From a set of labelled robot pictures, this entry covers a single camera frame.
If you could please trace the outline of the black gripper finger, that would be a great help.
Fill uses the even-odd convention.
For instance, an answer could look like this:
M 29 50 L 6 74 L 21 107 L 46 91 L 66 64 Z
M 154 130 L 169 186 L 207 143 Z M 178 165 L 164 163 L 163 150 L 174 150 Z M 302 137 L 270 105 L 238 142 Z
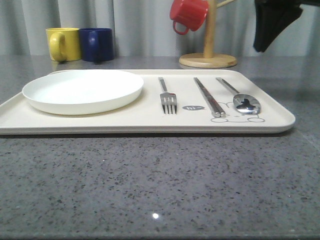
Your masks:
M 276 37 L 301 16 L 303 10 L 297 3 L 264 3 L 262 9 L 262 52 L 265 52 Z
M 286 0 L 255 0 L 256 29 L 253 47 L 265 52 L 276 37 L 288 26 Z

